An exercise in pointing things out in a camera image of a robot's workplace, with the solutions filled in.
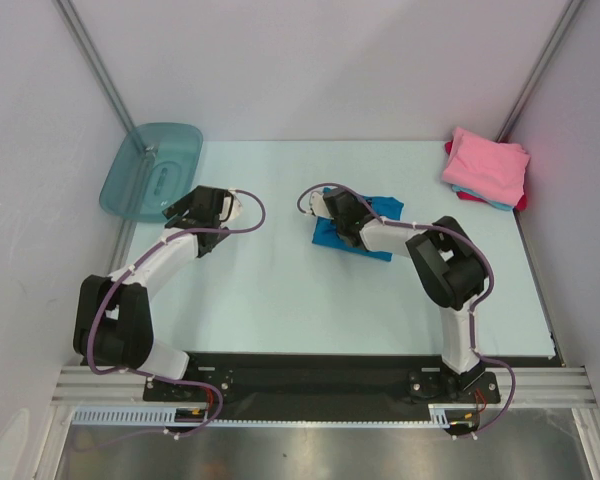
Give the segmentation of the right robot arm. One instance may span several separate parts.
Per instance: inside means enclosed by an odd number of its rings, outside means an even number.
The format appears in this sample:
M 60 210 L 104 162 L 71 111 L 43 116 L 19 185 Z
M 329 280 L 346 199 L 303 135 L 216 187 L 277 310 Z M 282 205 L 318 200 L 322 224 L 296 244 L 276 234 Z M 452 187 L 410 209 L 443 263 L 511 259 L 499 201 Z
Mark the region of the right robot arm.
M 453 401 L 466 400 L 477 389 L 471 370 L 480 363 L 474 311 L 476 303 L 488 294 L 484 283 L 493 272 L 458 221 L 451 216 L 429 225 L 393 220 L 342 187 L 312 193 L 309 205 L 314 216 L 331 221 L 347 247 L 412 261 L 425 293 L 440 309 L 441 358 L 449 369 L 441 376 L 442 391 Z

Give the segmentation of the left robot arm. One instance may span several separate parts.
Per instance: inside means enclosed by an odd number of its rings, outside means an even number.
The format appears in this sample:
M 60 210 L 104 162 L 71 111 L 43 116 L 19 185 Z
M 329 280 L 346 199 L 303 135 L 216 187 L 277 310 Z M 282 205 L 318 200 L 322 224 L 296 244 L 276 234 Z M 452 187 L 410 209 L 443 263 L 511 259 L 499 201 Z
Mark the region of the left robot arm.
M 150 300 L 187 263 L 210 253 L 227 236 L 226 224 L 240 215 L 235 194 L 198 186 L 163 211 L 164 229 L 133 264 L 81 284 L 73 335 L 74 351 L 95 364 L 166 378 L 177 398 L 194 397 L 200 374 L 187 353 L 156 339 Z

